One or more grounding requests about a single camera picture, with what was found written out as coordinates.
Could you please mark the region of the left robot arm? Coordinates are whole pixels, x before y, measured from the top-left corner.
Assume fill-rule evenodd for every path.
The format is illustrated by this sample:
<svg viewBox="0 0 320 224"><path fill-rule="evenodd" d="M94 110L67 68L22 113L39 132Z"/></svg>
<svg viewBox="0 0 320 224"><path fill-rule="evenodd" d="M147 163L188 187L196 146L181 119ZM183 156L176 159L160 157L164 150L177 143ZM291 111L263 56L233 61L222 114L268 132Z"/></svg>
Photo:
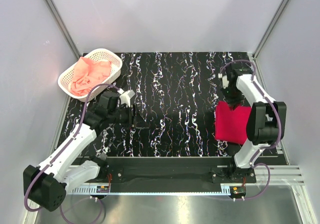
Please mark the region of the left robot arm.
<svg viewBox="0 0 320 224"><path fill-rule="evenodd" d="M85 107L80 122L65 141L38 166L29 165L23 171L24 207L32 201L50 212L56 210L67 194L89 180L103 182L108 177L104 157L86 160L69 169L79 154L109 125L147 128L134 103L133 90L105 91L97 103Z"/></svg>

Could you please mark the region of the red t-shirt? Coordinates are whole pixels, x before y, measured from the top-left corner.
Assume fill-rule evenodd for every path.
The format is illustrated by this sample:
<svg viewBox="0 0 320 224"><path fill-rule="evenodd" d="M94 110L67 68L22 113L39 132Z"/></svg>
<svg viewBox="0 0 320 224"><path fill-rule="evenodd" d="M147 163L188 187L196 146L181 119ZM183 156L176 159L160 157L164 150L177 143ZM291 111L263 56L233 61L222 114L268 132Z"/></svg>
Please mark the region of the red t-shirt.
<svg viewBox="0 0 320 224"><path fill-rule="evenodd" d="M247 140L250 112L249 106L238 106L232 110L225 101L219 101L215 109L215 139L242 146Z"/></svg>

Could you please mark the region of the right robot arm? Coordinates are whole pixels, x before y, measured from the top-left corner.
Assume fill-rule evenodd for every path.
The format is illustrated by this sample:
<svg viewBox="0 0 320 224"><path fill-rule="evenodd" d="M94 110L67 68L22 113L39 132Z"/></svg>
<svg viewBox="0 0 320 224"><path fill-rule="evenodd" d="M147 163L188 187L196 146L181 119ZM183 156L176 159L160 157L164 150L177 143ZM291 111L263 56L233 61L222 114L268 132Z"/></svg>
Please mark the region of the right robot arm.
<svg viewBox="0 0 320 224"><path fill-rule="evenodd" d="M251 111L246 124L246 141L233 156L227 168L228 179L239 182L256 167L256 160L265 151L275 148L284 137L287 106L276 101L258 83L256 65L236 68L235 61L225 64L218 74L221 91L231 110L247 100Z"/></svg>

